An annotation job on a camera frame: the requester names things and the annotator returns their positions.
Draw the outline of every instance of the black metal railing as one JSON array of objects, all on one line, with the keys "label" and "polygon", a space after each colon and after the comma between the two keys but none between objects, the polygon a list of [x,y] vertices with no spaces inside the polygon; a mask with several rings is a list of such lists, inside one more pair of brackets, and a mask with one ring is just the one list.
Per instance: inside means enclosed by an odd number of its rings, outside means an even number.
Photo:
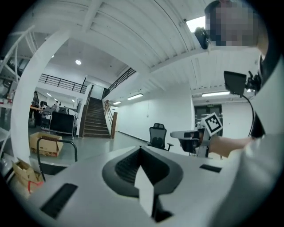
[{"label": "black metal railing", "polygon": [[85,94],[87,86],[58,77],[41,74],[39,82]]},{"label": "black metal railing", "polygon": [[119,84],[123,81],[127,80],[131,75],[136,73],[136,71],[132,68],[128,69],[121,77],[119,77],[108,89],[104,90],[103,97],[104,99],[113,89],[115,89]]}]

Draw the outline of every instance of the black slot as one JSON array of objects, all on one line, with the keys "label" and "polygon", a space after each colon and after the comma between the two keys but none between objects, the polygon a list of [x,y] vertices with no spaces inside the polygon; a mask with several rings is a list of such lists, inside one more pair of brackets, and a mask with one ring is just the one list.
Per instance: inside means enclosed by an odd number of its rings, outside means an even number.
[{"label": "black slot", "polygon": [[78,186],[64,184],[41,208],[41,211],[56,219]]},{"label": "black slot", "polygon": [[209,170],[209,171],[212,171],[212,172],[220,172],[221,169],[222,169],[220,167],[215,167],[215,166],[205,165],[205,164],[203,164],[199,168],[206,169],[206,170]]}]

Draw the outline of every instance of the wooden post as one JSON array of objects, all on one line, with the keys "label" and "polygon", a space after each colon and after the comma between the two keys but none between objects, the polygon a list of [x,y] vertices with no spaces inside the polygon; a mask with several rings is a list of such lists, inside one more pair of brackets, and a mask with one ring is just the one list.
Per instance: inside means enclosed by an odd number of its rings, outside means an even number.
[{"label": "wooden post", "polygon": [[110,133],[110,138],[111,139],[114,139],[116,119],[117,119],[117,112],[114,112],[114,118],[113,118],[113,121],[112,121],[111,133]]}]

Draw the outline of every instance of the white ceiling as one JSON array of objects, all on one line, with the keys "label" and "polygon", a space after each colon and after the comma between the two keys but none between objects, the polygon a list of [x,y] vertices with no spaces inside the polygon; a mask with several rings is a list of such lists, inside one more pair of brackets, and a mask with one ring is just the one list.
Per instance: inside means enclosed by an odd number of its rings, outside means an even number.
[{"label": "white ceiling", "polygon": [[36,35],[70,29],[72,38],[51,61],[73,67],[80,57],[86,74],[104,69],[117,75],[128,65],[141,78],[132,93],[189,82],[192,93],[198,94],[224,90],[224,70],[244,74],[257,70],[258,50],[216,47],[208,53],[189,31],[184,19],[203,16],[211,1],[45,0],[26,14],[15,31],[31,25]]}]

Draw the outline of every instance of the ceiling light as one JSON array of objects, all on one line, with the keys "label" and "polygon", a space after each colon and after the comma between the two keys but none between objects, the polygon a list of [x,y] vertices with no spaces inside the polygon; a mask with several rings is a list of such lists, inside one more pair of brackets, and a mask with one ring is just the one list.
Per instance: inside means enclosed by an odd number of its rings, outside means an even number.
[{"label": "ceiling light", "polygon": [[137,94],[137,95],[135,95],[135,96],[132,96],[132,97],[128,98],[127,100],[139,98],[139,97],[142,97],[142,96],[143,96],[142,94]]},{"label": "ceiling light", "polygon": [[195,32],[196,28],[205,27],[205,16],[189,20],[186,24],[191,32]]},{"label": "ceiling light", "polygon": [[229,91],[222,91],[222,92],[206,93],[206,94],[202,94],[202,97],[226,95],[226,94],[230,94],[230,92]]},{"label": "ceiling light", "polygon": [[117,104],[120,104],[121,103],[121,101],[118,101],[118,102],[115,102],[113,105],[117,105]]},{"label": "ceiling light", "polygon": [[77,65],[81,65],[82,64],[80,60],[76,60],[75,62],[76,62]]}]

